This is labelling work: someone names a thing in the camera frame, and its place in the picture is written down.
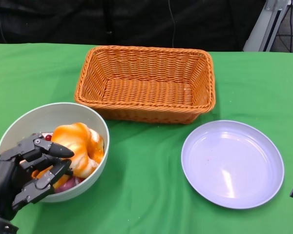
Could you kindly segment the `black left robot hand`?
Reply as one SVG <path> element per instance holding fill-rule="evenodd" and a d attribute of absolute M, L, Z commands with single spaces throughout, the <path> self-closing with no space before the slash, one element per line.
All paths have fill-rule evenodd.
<path fill-rule="evenodd" d="M 63 175 L 72 175 L 74 153 L 42 134 L 32 134 L 0 154 L 0 218 L 12 220 L 29 203 L 54 192 Z"/>

